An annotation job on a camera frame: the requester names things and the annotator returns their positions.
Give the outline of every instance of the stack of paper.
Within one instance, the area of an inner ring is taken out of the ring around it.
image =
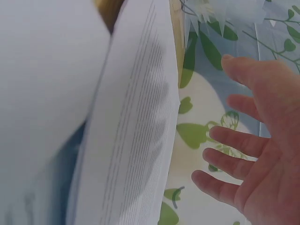
[[[0,27],[0,224],[57,225],[110,34],[89,0],[4,1]]]
[[[179,108],[169,2],[119,15],[79,152],[68,225],[155,224]]]

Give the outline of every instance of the finger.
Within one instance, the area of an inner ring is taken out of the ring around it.
[[[224,71],[233,80],[249,87],[260,118],[267,125],[283,154],[293,159],[300,139],[300,76],[282,61],[256,61],[224,56]]]
[[[200,170],[196,170],[192,173],[192,180],[204,193],[220,202],[227,203],[235,207],[234,198],[239,188],[238,185],[217,180]]]
[[[210,129],[210,137],[217,142],[233,147],[248,156],[256,158],[260,157],[269,142],[269,138],[258,137],[220,126],[215,126]]]
[[[208,163],[239,180],[246,178],[254,164],[253,161],[231,157],[212,148],[203,151],[203,158]]]
[[[227,98],[228,105],[241,113],[245,113],[254,119],[263,122],[260,118],[254,99],[244,95],[230,95]]]

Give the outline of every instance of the plastic tablecloth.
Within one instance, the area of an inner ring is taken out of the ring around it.
[[[245,86],[231,81],[221,67],[221,56],[231,54],[257,60],[283,60],[300,74],[300,5],[264,4],[267,16],[262,24],[199,24],[199,36],[191,26],[185,52],[177,132],[168,181],[158,225],[242,225],[249,223],[235,208],[202,193],[191,181],[194,170],[204,170],[227,182],[240,184],[225,172],[203,160],[207,147],[239,158],[249,158],[235,149],[215,143],[208,130],[221,125],[234,130],[269,137],[265,125],[226,105],[230,94],[251,95]]]

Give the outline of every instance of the green leaf print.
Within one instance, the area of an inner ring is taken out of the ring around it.
[[[207,59],[214,66],[214,68],[222,71],[223,70],[221,65],[222,56],[219,50],[215,47],[212,41],[201,30],[199,30],[199,36]]]
[[[194,123],[181,123],[176,129],[183,141],[192,149],[198,149],[201,143],[207,141],[207,127]]]
[[[290,39],[285,40],[284,46],[287,52],[292,52],[296,49],[296,45]]]
[[[173,200],[173,194],[175,191],[177,191],[177,188],[166,189],[164,192],[164,197],[166,197],[167,199]],[[180,197],[179,197],[180,193],[181,193],[181,190],[179,190],[175,196],[176,201],[180,200]]]
[[[236,130],[239,123],[239,114],[235,111],[226,112],[221,118],[221,125]]]
[[[159,222],[157,225],[176,225],[178,222],[179,218],[176,212],[165,202],[162,202]]]
[[[191,97],[185,97],[184,99],[182,99],[180,101],[178,113],[185,114],[188,111],[190,111],[192,107],[193,107],[193,104],[191,103]]]
[[[195,51],[196,51],[196,43],[198,36],[196,32],[190,32],[188,36],[188,42],[190,45],[186,49],[184,60],[183,60],[183,70],[181,74],[181,81],[179,88],[184,88],[187,86],[189,81],[192,78],[194,68],[195,68]]]
[[[300,43],[300,33],[294,27],[291,27],[289,25],[287,25],[286,28],[294,41]]]
[[[215,166],[209,164],[209,165],[208,165],[208,170],[211,171],[211,172],[217,172],[217,171],[218,171],[218,168],[216,168]]]
[[[223,148],[221,149],[221,151],[226,155],[230,155],[231,148],[224,145]]]
[[[292,18],[294,17],[294,15],[295,15],[294,11],[292,11],[291,9],[289,9],[289,10],[287,11],[287,13],[288,13],[288,15],[289,15],[288,20],[289,20],[289,19],[292,19]]]
[[[219,22],[207,22],[207,24],[215,31],[217,32],[219,35],[222,35],[221,33],[221,29],[220,29],[220,25]],[[230,40],[230,41],[237,41],[239,39],[239,37],[237,36],[237,34],[227,25],[225,25],[224,27],[224,34],[223,34],[223,38]]]
[[[209,121],[205,127],[207,128],[207,131],[206,131],[206,139],[207,141],[209,142],[213,142],[213,143],[217,143],[214,139],[210,138],[210,129],[214,126],[219,126],[220,124],[214,122],[214,121]]]
[[[297,6],[293,5],[292,8],[293,10],[295,10],[296,13],[300,15],[300,9]]]

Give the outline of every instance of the hand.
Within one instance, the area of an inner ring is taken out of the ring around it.
[[[264,122],[271,138],[213,127],[211,138],[256,162],[205,149],[203,158],[243,180],[238,186],[194,171],[192,180],[203,192],[237,208],[252,225],[300,224],[300,76],[280,61],[222,59],[224,71],[246,85],[254,97],[231,95],[230,107]]]

